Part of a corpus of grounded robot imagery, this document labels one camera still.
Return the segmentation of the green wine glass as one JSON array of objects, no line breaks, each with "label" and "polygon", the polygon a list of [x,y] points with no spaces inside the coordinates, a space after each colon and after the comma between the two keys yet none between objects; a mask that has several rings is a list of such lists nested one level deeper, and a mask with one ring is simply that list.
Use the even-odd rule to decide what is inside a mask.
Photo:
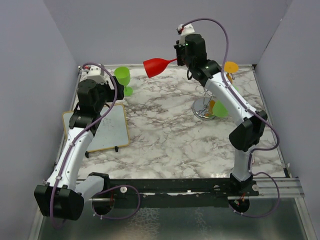
[{"label": "green wine glass", "polygon": [[212,109],[213,113],[219,118],[231,116],[239,110],[239,103],[234,95],[222,84],[217,84],[213,87],[213,94],[216,97],[215,105]]},{"label": "green wine glass", "polygon": [[118,82],[124,86],[123,93],[126,97],[133,94],[133,89],[129,86],[131,80],[130,70],[125,66],[120,66],[114,70],[114,75]]}]

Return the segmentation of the red plastic wine glass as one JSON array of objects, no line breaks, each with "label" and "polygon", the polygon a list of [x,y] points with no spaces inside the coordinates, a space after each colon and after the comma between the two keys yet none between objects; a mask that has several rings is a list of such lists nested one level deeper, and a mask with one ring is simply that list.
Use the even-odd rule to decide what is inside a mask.
[{"label": "red plastic wine glass", "polygon": [[143,62],[144,70],[149,78],[153,78],[161,74],[167,66],[176,61],[177,58],[167,60],[163,58],[151,58]]}]

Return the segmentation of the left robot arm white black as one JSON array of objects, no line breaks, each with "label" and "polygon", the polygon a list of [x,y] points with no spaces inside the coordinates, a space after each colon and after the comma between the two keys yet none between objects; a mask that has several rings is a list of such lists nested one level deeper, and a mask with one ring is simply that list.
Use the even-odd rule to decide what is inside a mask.
[{"label": "left robot arm white black", "polygon": [[115,83],[97,83],[92,79],[81,81],[77,87],[78,102],[69,120],[69,130],[64,149],[51,176],[44,185],[37,185],[34,197],[44,217],[78,220],[84,204],[91,197],[106,197],[111,190],[109,177],[91,173],[77,184],[78,172],[90,143],[101,123],[102,110],[110,112],[117,100],[124,98],[124,86],[115,76]]}]

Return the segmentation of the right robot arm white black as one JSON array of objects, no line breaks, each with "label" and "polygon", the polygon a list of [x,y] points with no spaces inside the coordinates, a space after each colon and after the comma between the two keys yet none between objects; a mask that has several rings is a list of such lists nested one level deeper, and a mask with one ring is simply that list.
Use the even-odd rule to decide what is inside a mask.
[{"label": "right robot arm white black", "polygon": [[182,36],[174,49],[178,65],[186,66],[192,78],[222,103],[236,125],[228,137],[235,149],[229,189],[234,195],[240,196],[247,191],[253,179],[249,170],[249,154],[260,142],[268,116],[265,111],[257,111],[247,103],[227,79],[222,67],[207,58],[206,43],[200,34]]}]

